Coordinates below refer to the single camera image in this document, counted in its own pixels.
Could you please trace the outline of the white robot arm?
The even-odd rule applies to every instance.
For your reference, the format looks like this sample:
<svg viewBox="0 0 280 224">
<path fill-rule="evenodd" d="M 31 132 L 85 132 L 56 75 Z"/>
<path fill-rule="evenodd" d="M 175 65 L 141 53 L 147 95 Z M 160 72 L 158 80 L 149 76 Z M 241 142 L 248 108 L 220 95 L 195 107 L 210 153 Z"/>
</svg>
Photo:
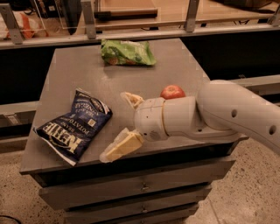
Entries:
<svg viewBox="0 0 280 224">
<path fill-rule="evenodd" d="M 123 129 L 100 161 L 110 163 L 136 151 L 145 141 L 187 137 L 206 143 L 230 143 L 244 134 L 280 154 L 280 108 L 229 80 L 212 80 L 195 96 L 133 102 L 135 129 Z"/>
</svg>

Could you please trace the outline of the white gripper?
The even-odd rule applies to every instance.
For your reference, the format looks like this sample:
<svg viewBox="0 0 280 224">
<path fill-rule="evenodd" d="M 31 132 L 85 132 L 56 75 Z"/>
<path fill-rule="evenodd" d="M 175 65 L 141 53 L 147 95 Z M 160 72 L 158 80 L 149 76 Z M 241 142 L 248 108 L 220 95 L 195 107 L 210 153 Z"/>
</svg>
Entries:
<svg viewBox="0 0 280 224">
<path fill-rule="evenodd" d="M 164 98 L 145 101 L 140 95 L 129 92 L 122 92 L 120 96 L 136 110 L 134 115 L 136 130 L 123 129 L 100 155 L 99 159 L 103 163 L 114 162 L 136 151 L 142 147 L 144 139 L 152 142 L 168 138 L 163 122 Z"/>
</svg>

